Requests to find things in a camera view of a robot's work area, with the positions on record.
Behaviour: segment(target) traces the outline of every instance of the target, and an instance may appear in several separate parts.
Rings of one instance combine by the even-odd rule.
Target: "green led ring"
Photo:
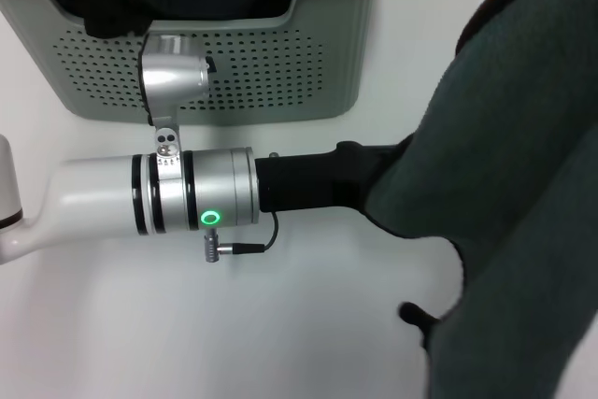
[[[201,221],[206,226],[217,224],[221,220],[221,214],[215,210],[207,210],[202,214]]]

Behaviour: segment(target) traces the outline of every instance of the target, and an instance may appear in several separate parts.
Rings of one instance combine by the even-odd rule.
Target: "perforated basket wall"
[[[312,120],[358,97],[372,0],[293,0],[267,20],[155,21],[150,33],[199,39],[218,72],[210,97],[181,106],[187,124]],[[137,56],[143,38],[96,39],[54,0],[0,0],[25,47],[73,113],[146,122]]]

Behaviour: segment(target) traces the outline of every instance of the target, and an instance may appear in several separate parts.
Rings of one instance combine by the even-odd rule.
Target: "gray plastic basket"
[[[292,0],[279,18],[155,21],[151,33],[200,39],[218,73],[210,98],[181,107],[183,124],[237,125],[338,116],[356,102],[373,0]],[[0,8],[64,105],[100,121],[147,122],[138,36],[96,39],[55,0]]]

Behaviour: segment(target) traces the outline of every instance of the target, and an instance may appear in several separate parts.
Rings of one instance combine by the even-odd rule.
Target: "white table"
[[[252,146],[258,157],[391,144],[416,128],[482,0],[377,0],[361,96],[345,116],[236,128],[187,127],[187,149]],[[0,133],[26,215],[65,159],[151,152],[148,126],[71,115],[0,17]],[[403,301],[440,315],[461,266],[441,239],[404,241],[345,209],[281,214],[266,255],[204,262],[200,234],[47,249],[0,267],[3,399],[417,399],[420,334]],[[259,226],[224,239],[265,242]],[[562,398],[595,397],[598,335]]]

